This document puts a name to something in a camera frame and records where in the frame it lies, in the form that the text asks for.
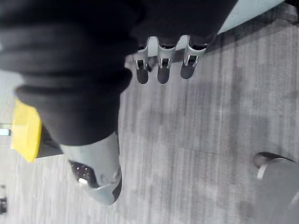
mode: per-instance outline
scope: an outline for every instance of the floor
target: floor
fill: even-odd
[[[60,155],[26,163],[0,137],[0,224],[253,224],[252,156],[299,159],[299,29],[272,10],[219,36],[190,80],[172,66],[146,85],[132,80],[120,112],[123,188],[102,206],[83,192]],[[128,60],[127,66],[133,68]],[[0,122],[11,120],[12,89],[1,72]]]

